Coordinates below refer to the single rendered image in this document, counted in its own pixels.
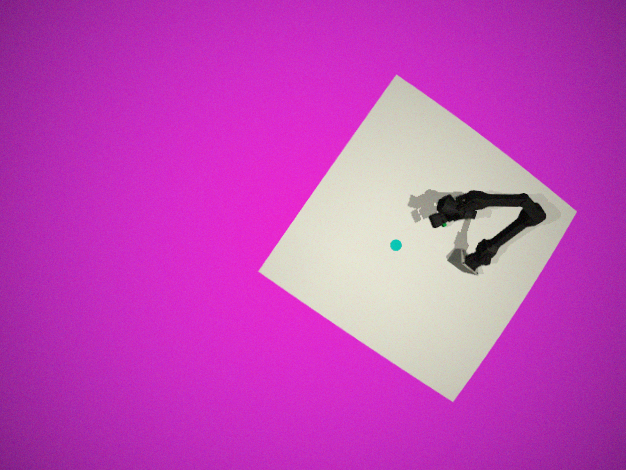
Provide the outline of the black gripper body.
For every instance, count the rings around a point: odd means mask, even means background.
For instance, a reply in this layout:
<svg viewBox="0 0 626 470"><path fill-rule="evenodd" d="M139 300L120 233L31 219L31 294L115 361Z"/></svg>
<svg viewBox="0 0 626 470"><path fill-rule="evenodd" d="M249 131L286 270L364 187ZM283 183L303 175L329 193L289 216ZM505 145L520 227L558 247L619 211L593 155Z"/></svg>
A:
<svg viewBox="0 0 626 470"><path fill-rule="evenodd" d="M432 228L437 228L443 225L443 222L446 221L456 221L456 219L454 218L454 216L449 216L449 215L439 215L438 213L436 214L431 214L429 215L429 221L432 225Z"/></svg>

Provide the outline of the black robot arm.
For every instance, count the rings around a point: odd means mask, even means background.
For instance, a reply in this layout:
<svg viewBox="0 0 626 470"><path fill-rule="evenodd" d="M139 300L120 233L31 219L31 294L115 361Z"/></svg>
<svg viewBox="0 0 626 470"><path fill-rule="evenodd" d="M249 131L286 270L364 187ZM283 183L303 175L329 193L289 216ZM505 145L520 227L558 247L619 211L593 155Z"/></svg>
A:
<svg viewBox="0 0 626 470"><path fill-rule="evenodd" d="M492 239L482 239L475 252L465 256L465 264L475 271L480 266L488 266L502 244L507 243L524 228L536 226L545 220L546 214L538 203L534 203L528 194L487 194L483 191L471 190L453 199L451 194L443 196L437 205L437 212L454 216L456 220L475 220L477 211L488 206L522 207L518 218L505 227ZM465 200L466 205L463 204Z"/></svg>

